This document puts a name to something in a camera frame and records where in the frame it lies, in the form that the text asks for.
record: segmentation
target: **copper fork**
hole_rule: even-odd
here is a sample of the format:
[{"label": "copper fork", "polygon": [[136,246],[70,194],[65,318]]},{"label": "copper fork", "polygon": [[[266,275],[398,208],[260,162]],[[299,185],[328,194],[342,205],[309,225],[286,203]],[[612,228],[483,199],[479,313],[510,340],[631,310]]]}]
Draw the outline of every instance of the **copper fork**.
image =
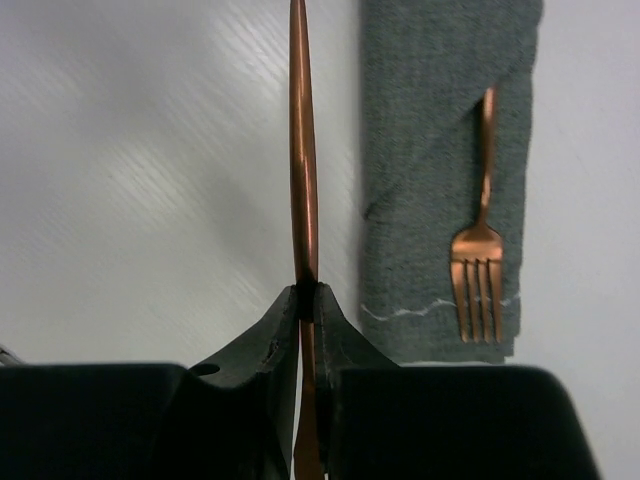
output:
[{"label": "copper fork", "polygon": [[489,88],[482,101],[482,160],[484,174],[480,210],[474,225],[458,233],[451,244],[451,281],[458,309],[460,337],[469,341],[467,305],[473,341],[480,341],[478,297],[482,307],[483,337],[492,338],[489,303],[493,310],[496,342],[502,341],[502,238],[487,224],[491,198],[491,174],[495,154],[496,87]]}]

